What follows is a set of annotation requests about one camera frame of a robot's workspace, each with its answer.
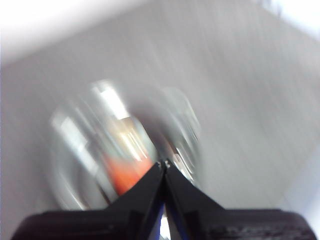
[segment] orange object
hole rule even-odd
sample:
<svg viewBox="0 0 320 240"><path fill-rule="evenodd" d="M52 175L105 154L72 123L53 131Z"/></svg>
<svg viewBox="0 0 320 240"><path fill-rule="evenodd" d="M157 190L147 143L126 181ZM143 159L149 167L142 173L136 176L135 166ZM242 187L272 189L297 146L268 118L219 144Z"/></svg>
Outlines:
<svg viewBox="0 0 320 240"><path fill-rule="evenodd" d="M133 160L131 162L108 158L106 162L107 172L119 195L131 189L153 165L149 158L144 158L141 161Z"/></svg>

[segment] gray surface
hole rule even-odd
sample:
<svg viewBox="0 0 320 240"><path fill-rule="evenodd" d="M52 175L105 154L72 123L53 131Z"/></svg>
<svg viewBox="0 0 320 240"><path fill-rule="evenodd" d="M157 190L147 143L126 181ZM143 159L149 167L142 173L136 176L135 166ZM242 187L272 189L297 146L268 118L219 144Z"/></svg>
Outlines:
<svg viewBox="0 0 320 240"><path fill-rule="evenodd" d="M92 81L184 91L202 125L203 189L225 207L276 206L320 142L319 43L247 1L151 2L1 74L3 240L55 208L50 115Z"/></svg>

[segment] gray floor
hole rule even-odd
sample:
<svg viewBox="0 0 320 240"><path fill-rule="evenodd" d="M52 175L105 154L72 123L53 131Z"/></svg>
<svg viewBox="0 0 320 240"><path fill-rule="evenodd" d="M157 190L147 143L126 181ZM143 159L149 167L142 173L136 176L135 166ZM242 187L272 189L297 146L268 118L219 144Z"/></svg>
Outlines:
<svg viewBox="0 0 320 240"><path fill-rule="evenodd" d="M226 208L290 205L286 191L320 143L320 44L249 1L150 2L1 78L3 240L26 215L56 207L43 170L48 122L92 81L185 92L202 126L202 188Z"/></svg>

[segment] black plastic mount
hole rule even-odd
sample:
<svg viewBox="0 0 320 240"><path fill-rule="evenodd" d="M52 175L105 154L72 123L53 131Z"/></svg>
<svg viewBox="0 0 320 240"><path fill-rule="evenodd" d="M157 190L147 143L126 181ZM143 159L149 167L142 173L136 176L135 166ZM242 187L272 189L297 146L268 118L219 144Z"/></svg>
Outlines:
<svg viewBox="0 0 320 240"><path fill-rule="evenodd" d="M169 161L157 162L106 209L50 211L27 217L12 240L157 239L163 204L180 237L199 240L316 240L300 215L281 210L226 210Z"/></svg>

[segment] blurry object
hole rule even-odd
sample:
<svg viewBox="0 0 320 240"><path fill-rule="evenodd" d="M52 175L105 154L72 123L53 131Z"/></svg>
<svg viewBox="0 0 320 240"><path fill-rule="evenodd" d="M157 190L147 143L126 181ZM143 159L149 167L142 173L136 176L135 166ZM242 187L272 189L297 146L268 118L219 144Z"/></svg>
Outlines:
<svg viewBox="0 0 320 240"><path fill-rule="evenodd" d="M53 114L49 182L63 209L107 207L161 157L198 184L200 126L188 99L174 88L141 96L115 86L95 82Z"/></svg>

